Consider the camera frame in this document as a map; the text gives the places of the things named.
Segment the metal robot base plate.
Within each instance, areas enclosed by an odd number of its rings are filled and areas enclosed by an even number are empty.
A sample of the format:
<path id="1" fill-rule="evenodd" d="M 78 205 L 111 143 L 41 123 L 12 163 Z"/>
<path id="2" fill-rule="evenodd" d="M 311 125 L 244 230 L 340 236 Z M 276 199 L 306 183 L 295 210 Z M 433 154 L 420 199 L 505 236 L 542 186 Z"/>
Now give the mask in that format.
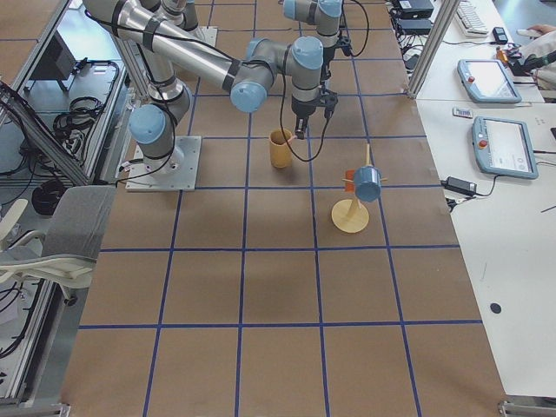
<path id="1" fill-rule="evenodd" d="M 202 138 L 178 136 L 168 162 L 146 159 L 130 167 L 130 180 L 125 188 L 130 192 L 194 191 L 197 178 Z"/>

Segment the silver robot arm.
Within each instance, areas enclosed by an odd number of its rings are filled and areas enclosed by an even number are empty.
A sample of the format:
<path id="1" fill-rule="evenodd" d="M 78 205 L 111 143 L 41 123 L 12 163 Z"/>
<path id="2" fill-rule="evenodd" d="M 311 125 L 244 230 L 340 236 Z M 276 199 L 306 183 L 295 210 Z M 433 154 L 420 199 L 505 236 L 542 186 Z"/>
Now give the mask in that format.
<path id="1" fill-rule="evenodd" d="M 134 42 L 146 69 L 149 101 L 136 110 L 129 128 L 143 153 L 147 169 L 156 173 L 175 169 L 182 159 L 175 128 L 189 111 L 191 93 L 174 67 L 180 65 L 227 92 L 244 113 L 256 112 L 266 101 L 278 76 L 289 77 L 295 136 L 305 136 L 317 108 L 330 119 L 338 103 L 326 81 L 328 65 L 340 39 L 340 1 L 286 1 L 283 14 L 313 24 L 316 36 L 293 43 L 254 38 L 243 59 L 204 42 L 192 1 L 102 1 L 88 3 L 92 18 L 113 36 Z"/>
<path id="2" fill-rule="evenodd" d="M 158 17 L 138 1 L 86 1 L 91 18 L 121 39 L 129 39 L 163 56 L 229 93 L 245 113 L 256 112 L 267 99 L 276 77 L 289 76 L 292 111 L 306 122 L 318 107 L 328 119 L 338 103 L 337 94 L 321 84 L 324 47 L 313 36 L 291 44 L 254 38 L 243 60 L 195 40 L 186 30 Z"/>

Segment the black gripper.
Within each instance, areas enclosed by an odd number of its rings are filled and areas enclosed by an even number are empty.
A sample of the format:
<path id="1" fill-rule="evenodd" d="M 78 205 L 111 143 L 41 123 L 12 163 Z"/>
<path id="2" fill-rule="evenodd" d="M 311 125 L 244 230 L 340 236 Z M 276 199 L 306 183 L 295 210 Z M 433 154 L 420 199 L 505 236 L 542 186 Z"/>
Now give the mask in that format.
<path id="1" fill-rule="evenodd" d="M 291 109 L 296 115 L 296 137 L 304 138 L 306 136 L 309 117 L 317 108 L 324 108 L 324 117 L 329 120 L 334 114 L 337 103 L 337 93 L 323 85 L 317 85 L 312 89 L 302 89 L 293 84 Z"/>

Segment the person's hand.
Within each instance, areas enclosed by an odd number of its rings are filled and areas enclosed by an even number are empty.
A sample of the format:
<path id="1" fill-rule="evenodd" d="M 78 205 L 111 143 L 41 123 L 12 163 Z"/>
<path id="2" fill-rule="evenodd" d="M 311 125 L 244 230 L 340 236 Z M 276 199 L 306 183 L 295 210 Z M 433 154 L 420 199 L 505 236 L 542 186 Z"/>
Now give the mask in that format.
<path id="1" fill-rule="evenodd" d="M 549 24 L 535 24 L 533 26 L 530 26 L 528 30 L 534 30 L 541 35 L 545 35 L 554 32 L 556 30 L 556 27 Z"/>

